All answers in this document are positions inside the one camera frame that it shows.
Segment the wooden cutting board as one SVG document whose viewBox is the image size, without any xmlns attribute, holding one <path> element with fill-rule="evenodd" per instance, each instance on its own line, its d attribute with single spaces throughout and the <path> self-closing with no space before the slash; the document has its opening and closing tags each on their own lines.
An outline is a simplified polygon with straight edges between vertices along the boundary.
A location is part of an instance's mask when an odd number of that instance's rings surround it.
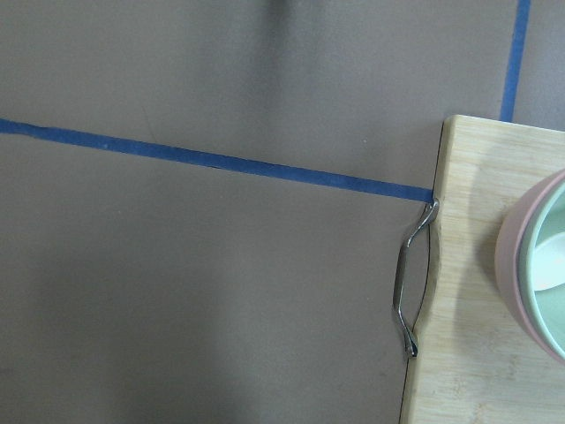
<svg viewBox="0 0 565 424">
<path fill-rule="evenodd" d="M 563 422 L 564 367 L 522 330 L 494 274 L 504 216 L 563 166 L 561 131 L 462 115 L 444 122 L 439 213 L 401 422 Z"/>
</svg>

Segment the green bowl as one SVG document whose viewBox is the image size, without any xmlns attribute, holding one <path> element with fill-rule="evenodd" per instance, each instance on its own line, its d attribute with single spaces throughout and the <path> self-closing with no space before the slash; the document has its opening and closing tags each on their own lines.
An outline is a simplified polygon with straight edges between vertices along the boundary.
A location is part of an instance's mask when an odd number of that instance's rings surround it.
<svg viewBox="0 0 565 424">
<path fill-rule="evenodd" d="M 519 282 L 532 327 L 564 356 L 564 184 L 543 198 L 520 246 Z"/>
</svg>

